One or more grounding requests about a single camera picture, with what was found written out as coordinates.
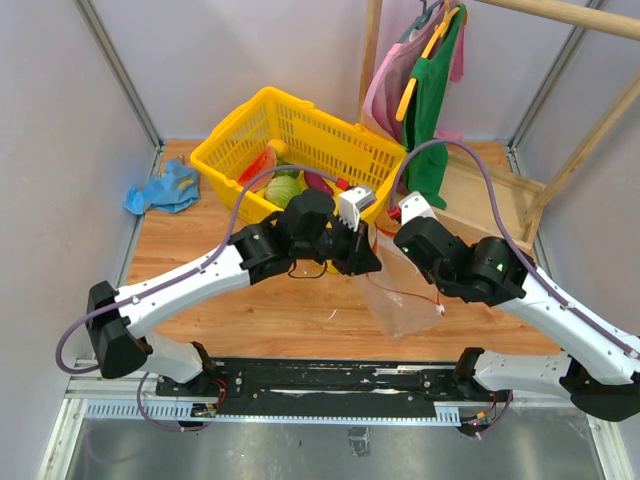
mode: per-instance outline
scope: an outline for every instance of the red fruit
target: red fruit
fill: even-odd
[[[276,158],[276,151],[270,145],[264,147],[264,150],[260,152],[260,155],[256,157],[256,159],[247,167],[247,169],[242,172],[242,175],[238,178],[237,182],[241,186],[246,186],[256,175],[265,170],[273,168],[276,166],[278,159]],[[258,181],[256,181],[249,190],[252,192],[257,192],[258,190],[263,189],[269,183],[269,180],[273,177],[273,173],[265,175],[261,177]]]

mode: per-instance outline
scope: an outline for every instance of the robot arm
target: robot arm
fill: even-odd
[[[400,207],[403,226],[394,242],[440,293],[509,312],[564,350],[557,355],[524,356],[468,348],[454,373],[460,388],[567,397],[581,410],[610,421],[640,411],[637,337],[607,323],[534,267],[568,300],[568,306],[563,306],[522,265],[504,239],[487,237],[467,246],[432,216],[421,196],[407,197]],[[575,307],[587,313],[597,328],[576,316]]]
[[[186,384],[198,395],[215,378],[215,368],[204,347],[195,342],[175,342],[151,333],[153,329],[208,298],[286,273],[296,260],[311,259],[320,264],[332,261],[345,275],[380,270],[380,261],[367,240],[368,226],[360,220],[360,211],[374,200],[373,192],[366,187],[344,192],[336,217],[329,195],[306,190],[283,212],[233,234],[214,262],[207,259],[215,249],[118,291],[107,282],[95,285],[89,294],[89,311],[133,299],[87,324],[102,376],[119,378],[142,370]]]

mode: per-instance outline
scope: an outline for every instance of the blue rag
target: blue rag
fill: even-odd
[[[198,172],[182,164],[178,159],[169,160],[164,172],[152,178],[142,190],[131,187],[124,208],[142,215],[155,208],[167,213],[177,213],[200,200]]]

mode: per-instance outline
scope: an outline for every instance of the yellow plastic basket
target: yellow plastic basket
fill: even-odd
[[[398,143],[351,125],[274,87],[265,87],[236,108],[191,154],[191,163],[211,182],[232,208],[242,187],[237,179],[272,138],[289,145],[291,163],[317,168],[344,178],[350,185],[366,185],[376,202],[362,218],[373,222],[391,191],[394,167],[406,152]],[[280,210],[248,192],[240,205],[240,219],[257,223]]]

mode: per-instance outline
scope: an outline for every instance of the plastic bag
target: plastic bag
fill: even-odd
[[[369,229],[382,270],[353,277],[369,310],[391,337],[417,332],[444,315],[438,290],[393,243],[393,234],[373,226]]]

